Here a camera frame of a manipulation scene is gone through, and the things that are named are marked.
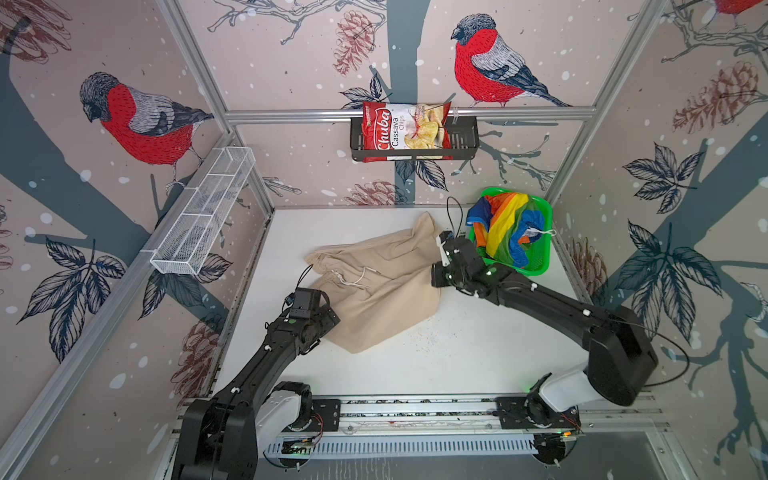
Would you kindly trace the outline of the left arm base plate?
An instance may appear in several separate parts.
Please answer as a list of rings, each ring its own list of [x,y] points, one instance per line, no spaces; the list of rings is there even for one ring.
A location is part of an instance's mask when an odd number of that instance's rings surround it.
[[[341,401],[339,399],[314,399],[312,410],[307,420],[298,420],[296,426],[289,425],[286,433],[317,434],[320,432],[337,432],[341,418]]]

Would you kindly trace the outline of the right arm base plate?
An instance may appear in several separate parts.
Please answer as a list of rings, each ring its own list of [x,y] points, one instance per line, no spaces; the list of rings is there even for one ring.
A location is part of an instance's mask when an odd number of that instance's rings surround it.
[[[536,396],[513,395],[496,397],[495,415],[501,427],[510,429],[580,430],[581,420],[577,407],[557,412]]]

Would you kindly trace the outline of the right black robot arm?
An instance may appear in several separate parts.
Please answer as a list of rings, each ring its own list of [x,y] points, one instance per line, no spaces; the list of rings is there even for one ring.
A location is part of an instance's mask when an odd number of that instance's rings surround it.
[[[567,410],[596,400],[633,405],[658,366],[658,357],[633,310],[616,313],[549,289],[501,263],[486,264],[467,238],[436,238],[441,260],[431,267],[435,288],[457,291],[527,314],[577,343],[587,361],[541,377],[526,394],[532,424],[546,428]]]

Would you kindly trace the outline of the beige drawstring shorts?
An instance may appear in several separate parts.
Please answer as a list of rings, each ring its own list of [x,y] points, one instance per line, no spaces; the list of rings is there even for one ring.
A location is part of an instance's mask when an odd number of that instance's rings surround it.
[[[340,323],[327,335],[351,354],[368,350],[433,316],[441,293],[431,267],[441,260],[433,217],[354,244],[319,247],[305,257]]]

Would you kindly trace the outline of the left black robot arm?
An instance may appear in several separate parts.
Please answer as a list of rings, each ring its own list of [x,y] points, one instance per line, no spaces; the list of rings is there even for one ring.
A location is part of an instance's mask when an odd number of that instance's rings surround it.
[[[267,325],[262,345],[235,378],[184,413],[173,479],[253,479],[259,445],[257,412],[283,371],[339,323],[327,303],[284,310]]]

